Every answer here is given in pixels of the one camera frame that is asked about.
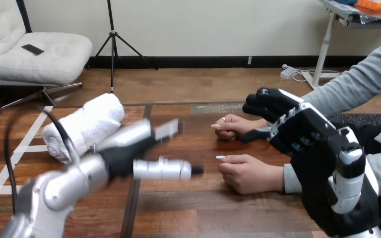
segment person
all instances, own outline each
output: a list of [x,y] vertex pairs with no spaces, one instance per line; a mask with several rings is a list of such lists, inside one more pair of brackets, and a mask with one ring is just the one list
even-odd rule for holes
[[[381,46],[366,59],[343,72],[339,77],[302,97],[324,116],[329,117],[356,108],[381,93]],[[264,119],[247,120],[226,115],[215,123],[221,139],[236,140],[255,128],[267,127]],[[381,126],[355,127],[359,143],[365,147],[367,159],[376,175],[381,195]],[[283,167],[262,162],[250,155],[228,155],[218,167],[224,181],[238,193],[250,194],[266,191],[300,193],[301,185],[290,164]]]

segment white towel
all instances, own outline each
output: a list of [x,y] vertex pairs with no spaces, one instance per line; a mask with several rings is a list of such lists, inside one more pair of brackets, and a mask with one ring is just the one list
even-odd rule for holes
[[[121,126],[120,121],[124,116],[124,108],[119,99],[114,94],[106,93],[86,102],[82,108],[59,122],[82,156],[92,145],[115,132]],[[70,163],[70,156],[55,124],[45,126],[42,135],[49,153],[65,164]]]

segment fingernail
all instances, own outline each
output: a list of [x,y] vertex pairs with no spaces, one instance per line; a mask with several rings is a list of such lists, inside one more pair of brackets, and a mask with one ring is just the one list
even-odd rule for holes
[[221,125],[220,124],[212,124],[211,127],[216,129],[216,130],[221,129]]

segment tripod stand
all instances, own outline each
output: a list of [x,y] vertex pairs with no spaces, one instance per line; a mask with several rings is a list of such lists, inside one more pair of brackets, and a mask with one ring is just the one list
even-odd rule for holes
[[103,46],[100,48],[100,50],[96,54],[96,58],[99,56],[103,48],[106,46],[107,42],[112,39],[112,87],[111,87],[111,93],[114,92],[114,76],[115,76],[115,62],[120,58],[118,56],[118,48],[116,46],[116,37],[119,38],[123,43],[125,43],[129,48],[131,48],[135,53],[137,53],[141,58],[143,58],[152,68],[155,70],[158,70],[158,67],[154,64],[152,64],[147,58],[145,58],[143,55],[141,55],[140,52],[138,52],[134,47],[132,47],[128,42],[126,42],[122,37],[119,36],[119,34],[115,31],[115,27],[113,26],[113,17],[112,17],[112,5],[110,3],[110,0],[107,0],[107,7],[109,8],[109,19],[110,19],[110,28],[111,32],[109,33],[109,36],[107,37],[106,41],[104,42]]

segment standing desk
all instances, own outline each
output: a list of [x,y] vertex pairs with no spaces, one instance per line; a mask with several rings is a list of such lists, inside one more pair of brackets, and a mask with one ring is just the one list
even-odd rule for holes
[[322,48],[319,54],[319,60],[316,64],[316,69],[313,77],[309,72],[302,72],[303,78],[314,89],[319,88],[320,78],[336,78],[340,73],[321,73],[325,62],[326,54],[330,44],[330,39],[333,31],[334,22],[337,21],[345,27],[354,29],[381,29],[381,21],[371,21],[363,24],[360,19],[361,12],[350,6],[338,3],[334,0],[319,0],[326,7],[326,13],[329,14],[329,22],[323,39]]

